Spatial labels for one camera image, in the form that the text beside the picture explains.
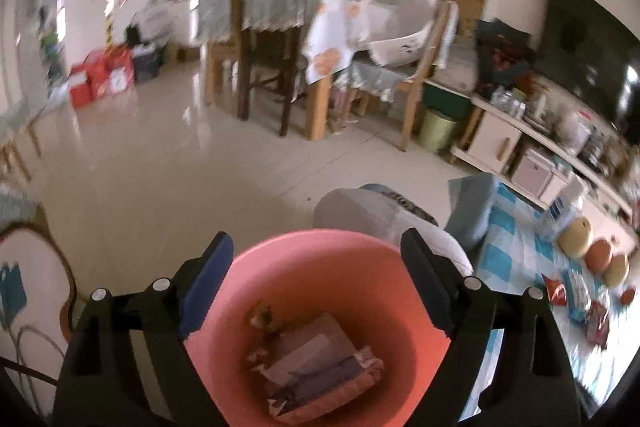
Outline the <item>small red wrapper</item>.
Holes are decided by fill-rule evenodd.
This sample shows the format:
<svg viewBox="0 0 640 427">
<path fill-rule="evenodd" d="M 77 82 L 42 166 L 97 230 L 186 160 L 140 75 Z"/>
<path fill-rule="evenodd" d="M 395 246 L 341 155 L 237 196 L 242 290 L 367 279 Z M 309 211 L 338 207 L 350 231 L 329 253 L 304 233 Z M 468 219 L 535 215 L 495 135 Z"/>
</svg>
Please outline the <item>small red wrapper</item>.
<svg viewBox="0 0 640 427">
<path fill-rule="evenodd" d="M 561 280 L 553 280 L 545 275 L 542 277 L 544 280 L 544 287 L 547 291 L 549 303 L 553 306 L 566 307 L 567 306 L 567 292 L 564 283 Z"/>
</svg>

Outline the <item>red milk tea packet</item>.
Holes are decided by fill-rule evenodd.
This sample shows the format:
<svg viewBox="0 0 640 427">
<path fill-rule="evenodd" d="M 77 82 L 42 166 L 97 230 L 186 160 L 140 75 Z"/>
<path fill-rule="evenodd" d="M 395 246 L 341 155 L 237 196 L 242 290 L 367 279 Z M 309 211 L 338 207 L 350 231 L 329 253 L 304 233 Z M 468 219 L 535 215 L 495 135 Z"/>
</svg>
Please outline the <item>red milk tea packet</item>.
<svg viewBox="0 0 640 427">
<path fill-rule="evenodd" d="M 593 301 L 587 317 L 586 338 L 588 343 L 604 350 L 608 347 L 609 332 L 610 314 L 608 308 L 600 301 Z"/>
</svg>

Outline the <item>white plastic bottle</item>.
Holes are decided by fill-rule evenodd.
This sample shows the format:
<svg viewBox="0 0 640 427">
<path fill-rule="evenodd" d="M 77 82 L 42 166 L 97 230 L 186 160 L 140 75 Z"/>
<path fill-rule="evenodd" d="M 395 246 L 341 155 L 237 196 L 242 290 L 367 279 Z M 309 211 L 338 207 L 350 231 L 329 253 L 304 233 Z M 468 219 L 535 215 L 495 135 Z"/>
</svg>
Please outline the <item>white plastic bottle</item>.
<svg viewBox="0 0 640 427">
<path fill-rule="evenodd" d="M 582 274 L 566 270 L 563 274 L 563 281 L 570 319 L 578 324 L 586 323 L 591 309 L 591 297 Z"/>
</svg>

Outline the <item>pink plastic trash bucket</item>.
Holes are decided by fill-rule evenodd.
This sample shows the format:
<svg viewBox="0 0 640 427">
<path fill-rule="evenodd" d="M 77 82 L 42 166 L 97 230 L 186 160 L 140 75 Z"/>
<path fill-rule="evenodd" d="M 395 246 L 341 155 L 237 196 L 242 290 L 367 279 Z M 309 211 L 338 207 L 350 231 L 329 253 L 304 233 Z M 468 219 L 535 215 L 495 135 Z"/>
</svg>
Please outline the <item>pink plastic trash bucket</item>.
<svg viewBox="0 0 640 427">
<path fill-rule="evenodd" d="M 250 314 L 269 307 L 295 324 L 332 315 L 357 347 L 385 363 L 382 381 L 326 414 L 319 426 L 402 426 L 449 346 L 435 329 L 396 247 L 355 232 L 307 230 L 262 242 L 235 258 L 186 351 L 231 426 L 273 426 L 265 390 L 246 367 L 258 340 Z"/>
</svg>

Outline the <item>trash papers in bucket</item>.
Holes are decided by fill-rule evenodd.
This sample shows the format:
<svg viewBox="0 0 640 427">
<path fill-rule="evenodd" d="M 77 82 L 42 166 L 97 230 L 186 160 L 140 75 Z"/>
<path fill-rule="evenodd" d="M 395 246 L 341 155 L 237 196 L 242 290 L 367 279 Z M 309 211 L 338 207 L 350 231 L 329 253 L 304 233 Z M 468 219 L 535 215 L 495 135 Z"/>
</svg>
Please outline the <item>trash papers in bucket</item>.
<svg viewBox="0 0 640 427">
<path fill-rule="evenodd" d="M 262 377 L 270 416 L 298 426 L 355 401 L 382 381 L 385 364 L 372 348 L 358 349 L 331 314 L 306 323 L 278 322 L 270 306 L 253 311 L 260 332 L 247 352 L 248 369 Z"/>
</svg>

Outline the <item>blue white checkered tablecloth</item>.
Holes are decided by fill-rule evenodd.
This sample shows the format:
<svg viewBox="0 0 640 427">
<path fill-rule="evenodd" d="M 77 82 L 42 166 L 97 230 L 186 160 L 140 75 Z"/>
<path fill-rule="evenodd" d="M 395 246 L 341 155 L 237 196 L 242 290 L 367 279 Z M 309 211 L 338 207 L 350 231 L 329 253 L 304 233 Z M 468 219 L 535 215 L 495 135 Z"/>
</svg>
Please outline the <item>blue white checkered tablecloth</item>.
<svg viewBox="0 0 640 427">
<path fill-rule="evenodd" d="M 570 319 L 568 306 L 551 310 L 562 336 L 574 378 L 593 410 L 599 410 L 622 389 L 622 381 L 639 351 L 639 301 L 620 304 L 622 288 L 607 288 L 582 261 L 568 259 L 559 247 L 536 234 L 540 212 L 499 182 L 489 216 L 488 230 L 469 252 L 475 276 L 493 291 L 521 295 L 537 287 L 542 277 L 563 281 L 566 270 L 582 274 L 591 299 L 608 306 L 610 332 L 604 350 L 590 345 L 586 326 Z"/>
</svg>

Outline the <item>red apple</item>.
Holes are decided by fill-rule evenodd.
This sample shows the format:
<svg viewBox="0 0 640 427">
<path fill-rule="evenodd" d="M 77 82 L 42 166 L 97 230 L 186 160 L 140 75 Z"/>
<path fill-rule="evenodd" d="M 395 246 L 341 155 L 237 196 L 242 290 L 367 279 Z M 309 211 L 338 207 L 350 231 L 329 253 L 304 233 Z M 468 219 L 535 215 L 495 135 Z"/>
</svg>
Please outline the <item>red apple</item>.
<svg viewBox="0 0 640 427">
<path fill-rule="evenodd" d="M 585 254 L 585 264 L 592 274 L 601 274 L 612 260 L 612 244 L 605 237 L 594 241 Z"/>
</svg>

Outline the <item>right yellow pear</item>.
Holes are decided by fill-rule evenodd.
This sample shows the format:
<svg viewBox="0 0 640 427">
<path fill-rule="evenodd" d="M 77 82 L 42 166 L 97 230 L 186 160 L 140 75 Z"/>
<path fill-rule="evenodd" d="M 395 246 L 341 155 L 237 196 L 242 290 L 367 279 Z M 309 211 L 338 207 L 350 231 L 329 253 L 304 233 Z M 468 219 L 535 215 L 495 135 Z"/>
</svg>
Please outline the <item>right yellow pear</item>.
<svg viewBox="0 0 640 427">
<path fill-rule="evenodd" d="M 608 288 L 615 288 L 625 283 L 629 273 L 629 261 L 626 255 L 616 255 L 602 273 L 602 280 Z"/>
</svg>

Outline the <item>pink storage box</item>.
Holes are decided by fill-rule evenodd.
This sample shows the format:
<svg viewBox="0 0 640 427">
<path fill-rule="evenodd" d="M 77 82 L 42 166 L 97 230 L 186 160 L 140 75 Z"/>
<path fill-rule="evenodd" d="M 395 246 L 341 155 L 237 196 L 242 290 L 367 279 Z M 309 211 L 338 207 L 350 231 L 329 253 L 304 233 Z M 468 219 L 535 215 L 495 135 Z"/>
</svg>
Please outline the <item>pink storage box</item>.
<svg viewBox="0 0 640 427">
<path fill-rule="evenodd" d="M 515 163 L 511 182 L 524 191 L 539 196 L 552 178 L 554 162 L 536 148 L 527 147 Z"/>
</svg>

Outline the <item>white TV cabinet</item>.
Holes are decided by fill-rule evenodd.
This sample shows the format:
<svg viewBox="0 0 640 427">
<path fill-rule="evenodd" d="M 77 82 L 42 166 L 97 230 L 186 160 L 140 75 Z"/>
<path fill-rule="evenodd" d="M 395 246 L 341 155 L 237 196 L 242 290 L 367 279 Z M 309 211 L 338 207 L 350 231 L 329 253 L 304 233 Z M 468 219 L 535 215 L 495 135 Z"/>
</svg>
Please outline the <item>white TV cabinet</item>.
<svg viewBox="0 0 640 427">
<path fill-rule="evenodd" d="M 503 171 L 506 170 L 506 164 L 511 158 L 518 142 L 520 142 L 524 136 L 527 136 L 528 139 L 531 139 L 539 147 L 545 148 L 553 155 L 561 158 L 562 161 L 565 161 L 568 165 L 571 165 L 575 174 L 579 174 L 579 176 L 588 180 L 597 191 L 596 196 L 589 197 L 591 204 L 596 206 L 600 211 L 604 211 L 604 205 L 610 202 L 611 209 L 616 211 L 616 220 L 620 222 L 623 228 L 628 229 L 631 233 L 631 205 L 629 205 L 602 176 L 598 176 L 597 173 L 593 172 L 576 156 L 567 153 L 558 143 L 547 138 L 532 126 L 529 126 L 526 121 L 501 112 L 500 109 L 492 106 L 478 94 L 473 93 L 470 96 L 470 102 L 473 105 L 473 109 L 466 128 L 462 133 L 462 137 L 452 143 L 449 149 L 449 155 L 452 161 L 461 159 L 477 169 L 491 172 L 496 176 L 502 176 Z M 487 127 L 485 136 L 481 136 L 480 139 L 478 139 L 478 142 L 480 142 L 480 153 L 483 153 L 484 156 L 474 156 L 470 154 L 471 143 L 474 141 L 474 136 L 477 135 L 477 130 L 484 129 L 482 121 L 486 115 L 490 116 L 488 119 L 489 127 Z"/>
</svg>

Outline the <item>grey round stool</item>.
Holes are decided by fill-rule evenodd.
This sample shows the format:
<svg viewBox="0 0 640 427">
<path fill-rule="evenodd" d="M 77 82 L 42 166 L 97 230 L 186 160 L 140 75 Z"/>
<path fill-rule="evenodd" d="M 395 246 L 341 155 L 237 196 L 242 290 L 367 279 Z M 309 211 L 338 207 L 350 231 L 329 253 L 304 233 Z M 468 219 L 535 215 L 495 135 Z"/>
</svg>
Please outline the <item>grey round stool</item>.
<svg viewBox="0 0 640 427">
<path fill-rule="evenodd" d="M 462 277 L 474 270 L 462 246 L 424 211 L 416 213 L 407 199 L 390 191 L 367 187 L 336 188 L 324 195 L 314 207 L 312 224 L 316 229 L 343 230 L 381 239 L 400 246 L 402 234 L 416 229 L 433 254 L 452 261 Z"/>
</svg>

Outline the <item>green waste bin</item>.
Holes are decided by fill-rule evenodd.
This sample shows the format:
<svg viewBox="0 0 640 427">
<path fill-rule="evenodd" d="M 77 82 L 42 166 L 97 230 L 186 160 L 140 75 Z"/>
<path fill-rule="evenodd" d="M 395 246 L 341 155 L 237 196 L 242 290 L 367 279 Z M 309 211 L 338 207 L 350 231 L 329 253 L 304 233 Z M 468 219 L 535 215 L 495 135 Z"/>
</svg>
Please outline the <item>green waste bin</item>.
<svg viewBox="0 0 640 427">
<path fill-rule="evenodd" d="M 449 143 L 457 124 L 456 120 L 442 112 L 428 108 L 424 114 L 418 142 L 425 150 L 438 153 Z"/>
</svg>

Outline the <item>dark flower bouquet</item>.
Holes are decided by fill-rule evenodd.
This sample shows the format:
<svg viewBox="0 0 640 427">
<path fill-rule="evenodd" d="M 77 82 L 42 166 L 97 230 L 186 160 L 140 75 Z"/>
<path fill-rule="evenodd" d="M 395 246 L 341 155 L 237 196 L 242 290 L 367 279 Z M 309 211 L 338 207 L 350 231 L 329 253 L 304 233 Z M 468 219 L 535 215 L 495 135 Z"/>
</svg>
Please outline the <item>dark flower bouquet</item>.
<svg viewBox="0 0 640 427">
<path fill-rule="evenodd" d="M 535 52 L 528 32 L 498 18 L 477 20 L 474 39 L 480 83 L 510 87 L 533 72 Z"/>
</svg>

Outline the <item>mesh food cover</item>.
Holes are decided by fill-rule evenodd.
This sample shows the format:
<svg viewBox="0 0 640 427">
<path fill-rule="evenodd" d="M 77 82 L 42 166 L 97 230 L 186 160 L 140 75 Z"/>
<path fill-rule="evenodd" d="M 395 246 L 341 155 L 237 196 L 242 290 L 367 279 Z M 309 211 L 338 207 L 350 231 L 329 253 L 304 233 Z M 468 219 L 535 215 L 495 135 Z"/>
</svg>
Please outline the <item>mesh food cover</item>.
<svg viewBox="0 0 640 427">
<path fill-rule="evenodd" d="M 422 56 L 439 0 L 360 0 L 363 42 L 378 66 L 398 67 Z"/>
</svg>

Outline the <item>dining table with cloth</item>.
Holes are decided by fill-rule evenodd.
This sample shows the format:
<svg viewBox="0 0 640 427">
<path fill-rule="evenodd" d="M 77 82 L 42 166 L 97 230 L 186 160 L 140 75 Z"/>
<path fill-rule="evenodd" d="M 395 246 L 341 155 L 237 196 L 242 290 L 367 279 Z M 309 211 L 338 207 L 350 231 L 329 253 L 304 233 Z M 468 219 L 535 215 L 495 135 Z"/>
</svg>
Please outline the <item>dining table with cloth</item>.
<svg viewBox="0 0 640 427">
<path fill-rule="evenodd" d="M 306 67 L 306 138 L 321 141 L 326 134 L 332 81 L 358 51 L 367 47 L 366 17 L 359 0 L 307 0 L 302 57 Z"/>
</svg>

